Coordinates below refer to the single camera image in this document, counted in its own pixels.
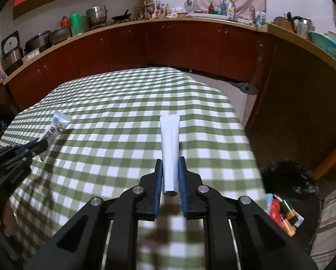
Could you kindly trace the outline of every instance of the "white toothpaste tube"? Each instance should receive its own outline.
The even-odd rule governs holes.
[[[69,116],[62,114],[61,112],[55,111],[53,114],[53,119],[51,124],[46,128],[44,134],[39,138],[38,142],[42,139],[46,139],[48,142],[48,148],[46,151],[42,152],[39,156],[41,157],[41,161],[47,156],[47,153],[56,137],[63,133],[63,131],[67,128],[68,124],[71,122]]]
[[[163,160],[163,194],[178,194],[179,115],[160,117]]]

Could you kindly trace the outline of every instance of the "checkered tablecloth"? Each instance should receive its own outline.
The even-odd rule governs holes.
[[[32,256],[93,196],[118,197],[161,158],[159,118],[180,115],[180,155],[223,195],[264,206],[261,176],[228,98],[169,67],[66,82],[16,116],[0,147],[39,137],[54,111],[72,118],[11,197],[24,258]],[[137,269],[204,268],[203,226],[186,221],[179,195],[162,196],[159,218],[140,221]]]

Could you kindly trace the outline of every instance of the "frying pan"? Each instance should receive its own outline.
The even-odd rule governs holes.
[[[114,21],[121,21],[121,20],[128,19],[129,17],[131,17],[132,14],[127,14],[127,13],[128,13],[128,9],[127,9],[126,12],[124,13],[124,15],[115,16],[115,17],[112,17],[112,19],[113,19]]]

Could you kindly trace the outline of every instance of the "green thermos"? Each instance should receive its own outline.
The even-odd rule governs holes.
[[[76,11],[73,11],[69,17],[70,29],[72,31],[72,35],[77,35],[82,33],[81,31],[81,17],[78,15]]]

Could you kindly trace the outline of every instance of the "plastic basket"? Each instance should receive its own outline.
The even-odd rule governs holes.
[[[336,59],[336,42],[330,37],[315,31],[308,31],[311,42]]]

